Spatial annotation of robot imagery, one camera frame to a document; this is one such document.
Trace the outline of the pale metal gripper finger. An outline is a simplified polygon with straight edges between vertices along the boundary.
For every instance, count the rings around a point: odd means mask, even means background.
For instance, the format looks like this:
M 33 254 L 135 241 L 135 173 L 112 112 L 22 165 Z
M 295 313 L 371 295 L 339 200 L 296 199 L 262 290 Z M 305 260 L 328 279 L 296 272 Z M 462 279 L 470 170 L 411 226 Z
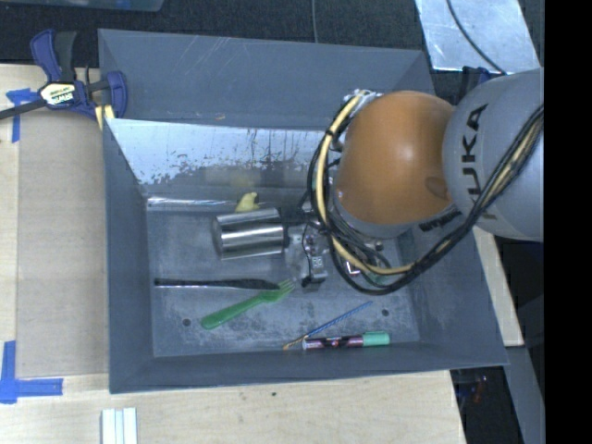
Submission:
M 288 234 L 287 251 L 292 255 L 317 256 L 321 254 L 321 247 L 316 236 L 303 232 Z
M 305 290 L 318 290 L 327 280 L 327 266 L 322 255 L 308 255 L 302 263 L 301 286 Z

